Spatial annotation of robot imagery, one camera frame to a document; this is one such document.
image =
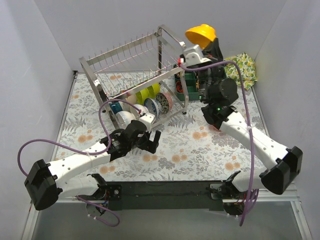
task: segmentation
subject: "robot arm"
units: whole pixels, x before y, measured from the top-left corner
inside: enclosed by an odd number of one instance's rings
[[[100,199],[108,188],[99,174],[86,177],[75,177],[91,168],[112,162],[125,156],[131,149],[140,148],[155,153],[159,145],[161,133],[155,132],[151,141],[151,127],[155,116],[146,113],[139,120],[133,120],[126,129],[117,129],[110,134],[110,148],[99,155],[89,153],[100,152],[106,149],[108,138],[87,148],[87,155],[75,153],[69,157],[45,163],[43,159],[36,161],[24,185],[32,199],[36,210],[43,210],[53,205],[58,198],[73,197],[76,195],[92,196]]]
[[[237,85],[227,78],[224,66],[206,67],[223,61],[215,30],[208,25],[189,29],[185,35],[193,43],[180,56],[182,69],[198,69],[199,100],[207,104],[202,113],[208,124],[225,132],[250,149],[251,140],[246,120],[231,104],[239,97]],[[267,188],[272,193],[281,195],[293,179],[300,173],[302,151],[298,147],[288,147],[274,141],[257,128],[252,127],[254,153],[264,164],[253,176],[254,189]],[[246,192],[250,173],[237,171],[232,174],[222,187],[223,197],[234,197]]]

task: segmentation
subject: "metal dish rack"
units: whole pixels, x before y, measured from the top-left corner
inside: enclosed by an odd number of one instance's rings
[[[173,108],[167,114],[160,114],[152,127],[164,123],[178,113],[186,113],[189,102],[185,73],[175,67],[178,57],[186,48],[185,43],[167,26],[161,25],[157,32],[132,40],[113,50],[102,52],[86,60],[81,57],[80,63],[92,87],[94,95],[101,106],[109,99],[125,99],[155,83],[160,83],[161,91],[168,91],[173,99]],[[184,102],[180,101],[165,79],[181,72],[181,84]],[[105,111],[116,129],[120,128],[108,104]]]

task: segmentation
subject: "gray wall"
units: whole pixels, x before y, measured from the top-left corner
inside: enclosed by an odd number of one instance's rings
[[[17,240],[30,207],[17,153],[28,140],[57,138],[72,71],[33,1],[0,0],[0,23],[0,239]],[[23,167],[52,151],[28,146]]]
[[[203,23],[216,28],[225,56],[255,58],[285,0],[35,0],[65,59],[82,71],[80,57],[166,24],[179,36]]]
[[[256,92],[270,135],[303,151],[296,179],[313,239],[320,239],[320,0],[287,1],[256,58]]]

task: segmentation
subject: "floral cloth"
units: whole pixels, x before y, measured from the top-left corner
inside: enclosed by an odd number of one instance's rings
[[[123,73],[119,79],[125,81],[122,78],[129,77],[129,73]],[[172,77],[165,82],[174,90],[175,82]],[[245,115],[240,88],[238,94],[239,99],[233,105]],[[245,95],[252,123],[264,132],[251,89]],[[207,124],[201,112],[203,106],[199,101],[190,102],[186,115],[179,113],[157,126],[155,130],[162,134],[155,154],[136,148],[127,156],[99,165],[80,176],[99,173],[106,181],[204,181],[225,180],[235,171],[249,171],[250,151],[231,136]],[[84,150],[104,138],[106,135],[99,122],[98,109],[98,102],[86,75],[79,74],[67,106],[59,142]],[[103,121],[108,131],[112,132],[114,127],[106,114],[103,114]],[[71,154],[73,152],[59,147],[56,160]],[[255,167],[261,168],[263,164],[256,159]]]
[[[257,81],[256,63],[252,60],[251,57],[248,56],[248,54],[244,52],[236,56],[227,57],[225,60],[233,61],[239,66],[246,90],[248,90],[255,84],[255,82]],[[224,70],[228,78],[234,79],[236,81],[236,84],[241,86],[239,74],[235,65],[228,64],[224,67]]]

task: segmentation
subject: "green crate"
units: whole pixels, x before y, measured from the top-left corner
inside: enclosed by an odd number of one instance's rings
[[[189,101],[197,101],[199,100],[199,93],[197,91],[197,78],[194,72],[186,72],[184,74],[185,78],[185,83],[186,83],[186,88],[188,90],[188,95],[189,95]],[[174,75],[174,81],[177,83],[180,81],[180,78],[175,74]],[[185,100],[185,94],[177,92],[177,89],[175,89],[175,95],[178,97],[180,101]]]

